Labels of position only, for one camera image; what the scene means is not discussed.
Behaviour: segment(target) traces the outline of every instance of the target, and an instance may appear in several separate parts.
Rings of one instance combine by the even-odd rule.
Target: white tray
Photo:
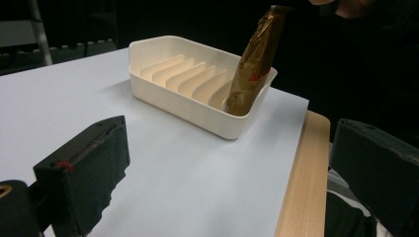
[[[277,75],[271,68],[265,86],[243,117],[222,110],[240,56],[179,37],[160,37],[129,45],[132,93],[144,102],[226,139],[236,139],[255,117]]]

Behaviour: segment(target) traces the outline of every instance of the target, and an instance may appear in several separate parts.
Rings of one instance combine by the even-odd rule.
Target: gold foil packet
[[[257,95],[265,85],[271,69],[287,12],[292,7],[273,5],[259,20],[233,77],[225,111],[242,117],[249,113]]]

